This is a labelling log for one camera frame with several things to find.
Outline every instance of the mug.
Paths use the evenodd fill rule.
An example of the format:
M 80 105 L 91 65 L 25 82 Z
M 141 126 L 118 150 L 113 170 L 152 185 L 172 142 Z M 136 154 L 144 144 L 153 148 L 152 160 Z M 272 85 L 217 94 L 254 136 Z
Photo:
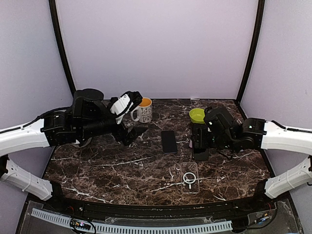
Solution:
M 140 121 L 141 123 L 149 123 L 152 121 L 153 111 L 152 111 L 152 100 L 147 97 L 144 97 L 141 104 L 137 106 L 131 112 L 131 118 L 134 122 Z

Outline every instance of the smartphone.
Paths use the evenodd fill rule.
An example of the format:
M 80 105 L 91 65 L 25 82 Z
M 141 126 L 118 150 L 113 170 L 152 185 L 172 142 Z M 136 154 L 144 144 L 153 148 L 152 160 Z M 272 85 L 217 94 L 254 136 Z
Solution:
M 164 154 L 176 154 L 176 136 L 173 130 L 161 131 L 161 144 Z

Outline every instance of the bowl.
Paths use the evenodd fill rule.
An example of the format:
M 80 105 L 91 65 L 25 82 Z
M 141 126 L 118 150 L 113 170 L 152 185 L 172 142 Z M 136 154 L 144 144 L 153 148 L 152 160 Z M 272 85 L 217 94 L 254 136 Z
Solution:
M 190 118 L 192 123 L 205 124 L 204 117 L 205 117 L 204 109 L 194 108 L 190 111 Z

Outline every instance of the white vent grille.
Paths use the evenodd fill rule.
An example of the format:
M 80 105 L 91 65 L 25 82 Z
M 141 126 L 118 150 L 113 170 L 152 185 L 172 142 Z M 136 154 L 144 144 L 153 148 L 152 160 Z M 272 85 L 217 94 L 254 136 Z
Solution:
M 42 211 L 33 208 L 31 216 L 45 220 L 50 223 L 54 223 L 65 228 L 70 228 L 70 217 L 61 216 L 58 214 L 52 214 L 47 211 Z M 219 223 L 211 223 L 196 226 L 185 227 L 161 227 L 161 228 L 149 228 L 149 227 L 130 227 L 130 226 L 117 226 L 92 222 L 99 234 L 209 234 L 218 233 L 232 230 L 232 222 L 225 221 Z

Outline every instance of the marble table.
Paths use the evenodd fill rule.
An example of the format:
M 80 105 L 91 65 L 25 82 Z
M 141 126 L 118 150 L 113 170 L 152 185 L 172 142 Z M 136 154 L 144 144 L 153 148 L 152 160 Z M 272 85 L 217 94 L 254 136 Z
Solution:
M 60 146 L 44 178 L 58 181 L 66 197 L 122 205 L 189 205 L 252 196 L 257 182 L 270 177 L 261 154 L 253 150 L 234 154 L 232 160 L 214 152 L 208 161 L 197 161 L 199 193 L 181 192 L 180 165 L 194 162 L 189 111 L 207 106 L 225 106 L 243 121 L 232 100 L 156 99 L 151 123 L 124 118 L 126 126 L 148 127 L 130 146 L 111 135 L 95 137 L 81 149 Z M 177 154 L 162 153 L 162 130 L 175 131 Z

